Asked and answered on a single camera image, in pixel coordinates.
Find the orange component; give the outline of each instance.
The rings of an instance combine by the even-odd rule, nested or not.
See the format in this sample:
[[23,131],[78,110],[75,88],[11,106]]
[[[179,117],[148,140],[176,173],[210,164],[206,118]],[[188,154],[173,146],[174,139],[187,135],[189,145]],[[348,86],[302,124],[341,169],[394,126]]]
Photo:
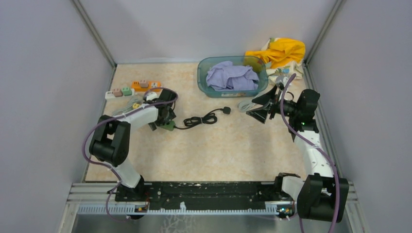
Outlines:
[[[148,84],[147,87],[141,87],[139,85],[138,81],[134,81],[134,82],[132,82],[132,88],[137,92],[146,92],[146,91],[150,90],[151,88],[161,87],[162,86],[162,84],[160,82],[155,82],[155,81],[147,81],[147,84]],[[159,92],[159,91],[161,91],[161,89],[155,89],[153,91],[154,92]]]

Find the yellow plug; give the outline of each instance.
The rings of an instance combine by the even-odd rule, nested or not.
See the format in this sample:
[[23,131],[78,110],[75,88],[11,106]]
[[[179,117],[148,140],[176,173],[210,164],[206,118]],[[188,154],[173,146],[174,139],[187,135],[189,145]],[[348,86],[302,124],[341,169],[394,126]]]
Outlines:
[[133,109],[137,109],[138,107],[140,107],[140,104],[138,104],[138,103],[134,103],[134,104],[132,105],[132,108],[133,108]]

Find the yellow cloth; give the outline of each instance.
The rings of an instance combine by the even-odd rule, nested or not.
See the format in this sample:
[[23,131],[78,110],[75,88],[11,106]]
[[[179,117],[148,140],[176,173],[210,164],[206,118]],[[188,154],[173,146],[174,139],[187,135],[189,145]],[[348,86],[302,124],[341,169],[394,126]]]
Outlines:
[[290,61],[300,63],[305,56],[305,44],[298,40],[279,38],[269,44],[265,51],[247,51],[245,56],[255,56],[265,63],[272,62],[271,68],[275,69],[286,65]]

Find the black plug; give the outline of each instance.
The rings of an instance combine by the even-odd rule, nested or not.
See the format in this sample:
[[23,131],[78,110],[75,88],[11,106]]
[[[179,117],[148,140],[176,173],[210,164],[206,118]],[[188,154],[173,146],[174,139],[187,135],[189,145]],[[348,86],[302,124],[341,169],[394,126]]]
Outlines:
[[222,111],[223,111],[224,114],[230,114],[230,108],[229,107],[224,107]]

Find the orange power strip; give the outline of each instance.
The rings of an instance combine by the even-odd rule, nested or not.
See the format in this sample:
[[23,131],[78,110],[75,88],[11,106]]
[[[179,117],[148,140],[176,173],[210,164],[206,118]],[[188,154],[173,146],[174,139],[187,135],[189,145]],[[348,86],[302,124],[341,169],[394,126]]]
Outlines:
[[[146,80],[140,80],[132,82],[132,88],[135,90],[135,92],[146,92],[147,90],[154,88],[154,87],[161,87],[162,84],[160,82],[154,82],[154,81],[146,81]],[[153,90],[154,92],[159,92],[161,89],[155,89]]]

